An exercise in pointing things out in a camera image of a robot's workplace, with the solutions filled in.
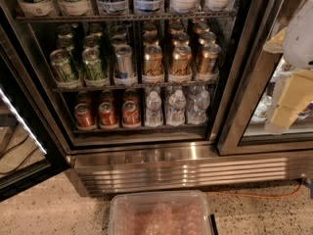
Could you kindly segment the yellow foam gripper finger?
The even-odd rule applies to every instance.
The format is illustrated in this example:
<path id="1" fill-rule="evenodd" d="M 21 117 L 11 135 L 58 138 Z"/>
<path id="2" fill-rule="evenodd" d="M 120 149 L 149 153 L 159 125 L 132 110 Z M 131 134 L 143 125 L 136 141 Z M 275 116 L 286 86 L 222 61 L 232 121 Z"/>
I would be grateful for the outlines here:
<path id="1" fill-rule="evenodd" d="M 270 134 L 282 134 L 313 101 L 313 71 L 300 70 L 281 77 L 272 99 L 264 129 Z"/>

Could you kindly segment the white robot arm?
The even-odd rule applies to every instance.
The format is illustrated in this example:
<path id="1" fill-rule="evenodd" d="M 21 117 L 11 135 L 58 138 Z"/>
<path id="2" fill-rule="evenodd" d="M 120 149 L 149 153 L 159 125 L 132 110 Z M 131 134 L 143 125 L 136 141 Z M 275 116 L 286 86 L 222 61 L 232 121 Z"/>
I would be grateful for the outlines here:
<path id="1" fill-rule="evenodd" d="M 288 26 L 263 45 L 263 50 L 282 53 L 285 61 L 296 68 L 276 82 L 264 126 L 268 133 L 280 135 L 313 101 L 313 0 L 307 0 Z"/>

